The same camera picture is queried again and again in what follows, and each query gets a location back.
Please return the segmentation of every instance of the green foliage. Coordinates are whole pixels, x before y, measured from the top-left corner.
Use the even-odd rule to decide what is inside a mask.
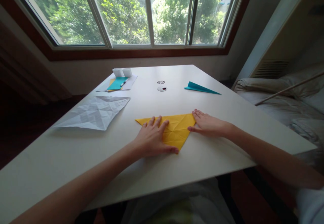
[[[114,44],[150,43],[146,11],[138,0],[97,0]]]
[[[222,29],[222,22],[219,20],[221,16],[215,14],[218,3],[219,0],[198,0],[192,43],[217,42],[217,34]]]
[[[146,11],[138,0],[96,0],[113,44],[149,43]],[[103,44],[87,0],[35,0],[64,44]],[[218,0],[199,0],[194,40],[218,40],[224,13],[215,13]],[[156,0],[155,43],[185,42],[189,0]]]
[[[153,10],[155,43],[184,43],[189,0],[156,0]]]

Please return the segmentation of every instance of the yellow origami paper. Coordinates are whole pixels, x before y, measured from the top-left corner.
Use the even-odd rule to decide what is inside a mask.
[[[135,119],[138,123],[143,125],[151,118]],[[161,123],[169,120],[169,124],[163,133],[163,142],[167,145],[175,146],[181,150],[183,144],[189,136],[189,126],[194,126],[196,121],[192,114],[181,114],[173,116],[162,117]]]

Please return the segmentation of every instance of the sofa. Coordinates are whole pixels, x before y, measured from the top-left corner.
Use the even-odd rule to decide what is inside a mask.
[[[324,71],[324,61],[279,79],[246,78],[234,91],[252,104]],[[257,106],[317,146],[298,158],[324,173],[324,75]]]

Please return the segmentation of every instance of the white creased paper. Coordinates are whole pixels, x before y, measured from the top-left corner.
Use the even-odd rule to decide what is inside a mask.
[[[79,127],[106,130],[130,97],[95,96],[69,111],[53,127]]]

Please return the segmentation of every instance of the left hand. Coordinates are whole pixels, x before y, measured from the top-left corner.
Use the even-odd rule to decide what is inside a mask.
[[[155,117],[152,117],[148,123],[143,124],[137,137],[132,142],[136,148],[141,150],[142,157],[155,156],[164,153],[179,153],[178,148],[163,143],[162,134],[166,126],[169,124],[169,121],[164,121],[159,127],[161,118],[162,117],[159,116],[155,120]]]

